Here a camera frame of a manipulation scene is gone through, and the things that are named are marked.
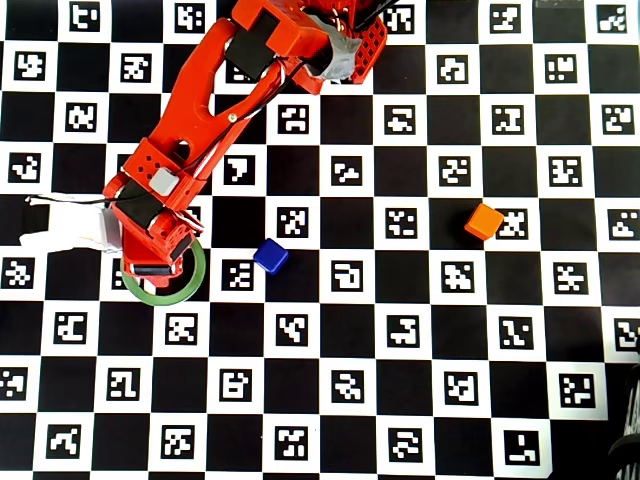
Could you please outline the red printed gripper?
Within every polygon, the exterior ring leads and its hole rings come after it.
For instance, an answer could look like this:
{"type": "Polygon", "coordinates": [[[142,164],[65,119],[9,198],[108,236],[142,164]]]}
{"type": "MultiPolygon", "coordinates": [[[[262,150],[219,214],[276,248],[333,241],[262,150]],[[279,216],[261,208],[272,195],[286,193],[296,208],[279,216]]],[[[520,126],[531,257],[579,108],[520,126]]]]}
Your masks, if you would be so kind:
{"type": "Polygon", "coordinates": [[[188,222],[168,211],[161,211],[149,229],[141,227],[123,211],[124,272],[131,275],[134,289],[168,288],[172,278],[183,273],[183,254],[194,244],[194,230],[188,222]]]}

